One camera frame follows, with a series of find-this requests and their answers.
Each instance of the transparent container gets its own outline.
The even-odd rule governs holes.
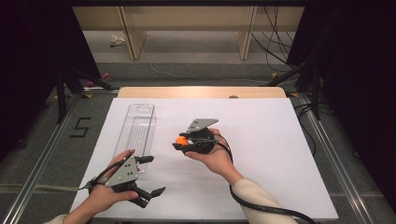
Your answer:
[[[137,157],[149,155],[157,121],[154,107],[143,104],[129,106],[114,156],[127,149],[134,149]],[[148,165],[149,162],[137,165],[139,173],[145,173]]]

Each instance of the orange ball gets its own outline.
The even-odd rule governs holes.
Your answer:
[[[179,137],[176,139],[176,143],[177,143],[177,144],[181,144],[182,146],[186,146],[186,145],[189,144],[189,143],[187,142],[187,138],[186,138],[185,136],[179,136]]]

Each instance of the floor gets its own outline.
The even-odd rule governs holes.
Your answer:
[[[107,71],[113,76],[108,81],[113,86],[257,86],[289,69],[276,58],[267,57],[254,39],[248,58],[242,61],[234,33],[230,32],[149,32],[143,52],[139,60],[135,61],[130,59],[124,43],[110,47],[111,36],[123,38],[122,32],[85,32],[85,35],[100,72],[103,74]],[[263,34],[254,35],[265,47],[268,46]],[[281,34],[281,39],[285,46],[291,44],[288,35]],[[278,44],[272,43],[270,50],[283,58]],[[286,92],[295,93],[295,79],[293,77],[285,81],[281,87]],[[48,108],[43,109],[26,136],[27,147],[12,151],[0,163],[2,220],[6,218],[7,210],[13,209],[11,205],[15,204],[17,197],[24,192],[23,187],[29,184],[33,185],[33,190],[24,194],[28,200],[23,201],[17,209],[21,211],[16,215],[19,223],[42,223],[68,212],[84,175],[83,167],[88,165],[106,119],[106,111],[111,100],[117,97],[116,91],[96,88],[89,88],[86,93],[82,98],[71,95],[67,99],[67,122],[57,125],[54,92],[47,101]],[[290,96],[290,100],[295,106],[303,105],[309,103],[309,94],[297,92],[297,97]],[[296,108],[296,115],[302,109]],[[321,223],[396,223],[395,214],[359,157],[354,154],[355,149],[336,115],[323,104],[320,106],[320,116],[321,121],[317,122],[307,113],[302,115],[301,123],[306,129],[309,146],[316,151],[315,161],[340,217]],[[75,129],[78,121],[90,129],[85,137],[70,137],[81,134],[81,130]],[[327,134],[324,138],[321,137],[323,132]],[[43,159],[42,155],[45,154],[49,156]],[[36,167],[38,161],[42,161],[41,169]],[[358,200],[363,203],[355,205],[354,202]],[[95,219],[92,223],[114,222]]]

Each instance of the white sleeve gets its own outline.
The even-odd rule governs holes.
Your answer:
[[[276,199],[253,180],[242,178],[233,185],[233,193],[244,201],[281,208]],[[293,217],[256,211],[241,206],[250,224],[296,224]]]
[[[65,217],[66,217],[66,215],[60,215],[60,216],[57,216],[56,218],[54,218],[53,220],[46,222],[44,224],[64,224]]]

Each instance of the white table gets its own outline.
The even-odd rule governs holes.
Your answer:
[[[124,202],[96,217],[118,220],[231,221],[245,220],[227,183],[203,164],[175,151],[172,143],[194,119],[219,119],[220,129],[233,151],[234,164],[258,181],[288,209],[316,220],[337,219],[303,132],[287,98],[278,99],[114,99],[86,174],[83,186],[103,171],[118,142],[130,104],[153,104],[157,123],[151,147],[154,162],[137,185],[165,192],[142,209]],[[72,209],[88,196],[78,192]]]

